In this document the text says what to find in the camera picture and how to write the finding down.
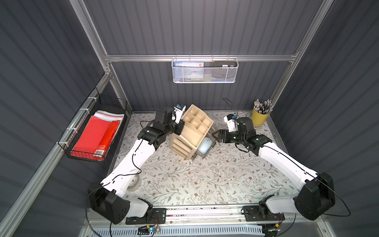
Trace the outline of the light blue computer mouse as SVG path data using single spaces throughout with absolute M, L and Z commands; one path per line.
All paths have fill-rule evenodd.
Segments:
M 198 147 L 197 151 L 203 155 L 206 155 L 212 147 L 212 140 L 208 137 L 205 137 Z

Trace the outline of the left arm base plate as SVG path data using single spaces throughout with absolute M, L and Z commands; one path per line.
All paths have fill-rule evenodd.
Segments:
M 128 217 L 125 220 L 126 225 L 153 225 L 164 224 L 166 221 L 166 208 L 152 208 L 144 217 Z

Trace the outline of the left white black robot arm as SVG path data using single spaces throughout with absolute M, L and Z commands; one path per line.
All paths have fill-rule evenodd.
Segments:
M 142 128 L 129 153 L 119 165 L 100 183 L 88 188 L 86 204 L 113 224 L 129 217 L 143 218 L 153 208 L 142 198 L 126 199 L 125 195 L 132 179 L 142 173 L 141 166 L 150 158 L 167 136 L 180 135 L 185 122 L 182 116 L 186 106 L 160 108 L 155 119 Z

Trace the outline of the beige drawer organizer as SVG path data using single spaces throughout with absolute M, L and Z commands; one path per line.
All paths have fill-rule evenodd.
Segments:
M 214 121 L 200 108 L 192 104 L 182 116 L 185 122 L 180 135 L 172 134 L 170 149 L 189 160 L 206 137 Z

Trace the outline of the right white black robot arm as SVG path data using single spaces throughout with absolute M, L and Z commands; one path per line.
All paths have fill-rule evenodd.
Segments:
M 335 205 L 336 194 L 330 175 L 307 168 L 282 151 L 267 136 L 257 134 L 250 118 L 228 115 L 225 122 L 228 129 L 219 129 L 212 134 L 219 143 L 243 145 L 243 152 L 252 152 L 269 162 L 289 178 L 298 190 L 296 195 L 268 195 L 260 200 L 258 213 L 263 219 L 268 220 L 280 213 L 299 213 L 308 220 L 315 220 Z

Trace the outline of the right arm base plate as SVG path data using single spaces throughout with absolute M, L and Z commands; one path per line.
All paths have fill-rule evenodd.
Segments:
M 281 223 L 285 220 L 283 213 L 272 213 L 262 205 L 243 206 L 240 212 L 247 222 L 276 221 Z

